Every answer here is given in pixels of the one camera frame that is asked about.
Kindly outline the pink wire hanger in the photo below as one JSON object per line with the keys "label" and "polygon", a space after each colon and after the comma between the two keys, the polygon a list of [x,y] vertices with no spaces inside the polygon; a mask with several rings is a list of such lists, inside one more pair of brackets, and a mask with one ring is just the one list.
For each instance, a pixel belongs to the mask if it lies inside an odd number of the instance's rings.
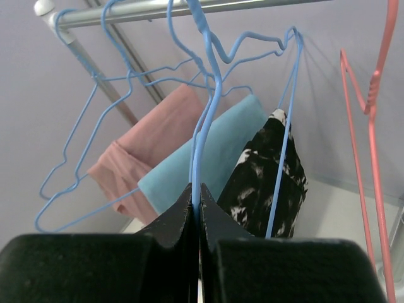
{"label": "pink wire hanger", "polygon": [[379,169],[379,159],[377,153],[376,142],[376,116],[377,116],[377,98],[379,95],[381,78],[383,75],[384,65],[388,56],[388,51],[393,38],[396,20],[398,16],[398,0],[390,0],[387,2],[386,21],[384,25],[383,36],[377,57],[376,68],[369,82],[369,90],[367,97],[363,97],[360,91],[359,83],[355,77],[354,71],[348,61],[347,53],[344,49],[340,50],[340,69],[342,74],[342,84],[347,108],[348,125],[350,130],[353,158],[357,174],[357,184],[359,189],[360,207],[362,212],[362,221],[364,225],[365,243],[368,257],[375,265],[374,250],[372,247],[371,230],[369,225],[369,217],[365,202],[364,185],[360,170],[359,152],[357,149],[357,140],[354,129],[354,122],[350,106],[350,97],[348,92],[348,80],[352,82],[352,86],[359,102],[360,108],[364,115],[368,117],[368,133],[369,133],[369,149],[371,156],[372,178],[374,185],[374,196],[376,202],[376,215],[379,231],[379,240],[381,244],[381,254],[383,263],[384,281],[386,287],[386,295],[388,302],[396,302],[395,282],[393,278],[393,267],[391,264],[391,253],[388,238],[388,229],[384,210],[383,187]]}

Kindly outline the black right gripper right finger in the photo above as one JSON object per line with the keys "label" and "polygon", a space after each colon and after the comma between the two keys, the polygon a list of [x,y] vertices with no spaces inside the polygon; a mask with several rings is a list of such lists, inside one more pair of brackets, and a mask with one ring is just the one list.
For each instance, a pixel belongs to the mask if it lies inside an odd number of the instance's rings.
{"label": "black right gripper right finger", "polygon": [[205,302],[385,302],[365,252],[343,239],[262,239],[201,186]]}

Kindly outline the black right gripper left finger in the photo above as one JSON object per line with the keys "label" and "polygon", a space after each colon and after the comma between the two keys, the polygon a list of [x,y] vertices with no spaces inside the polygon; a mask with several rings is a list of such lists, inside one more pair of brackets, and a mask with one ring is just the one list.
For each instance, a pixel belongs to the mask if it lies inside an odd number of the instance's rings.
{"label": "black right gripper left finger", "polygon": [[133,234],[25,234],[1,251],[2,302],[196,302],[198,236],[187,186]]}

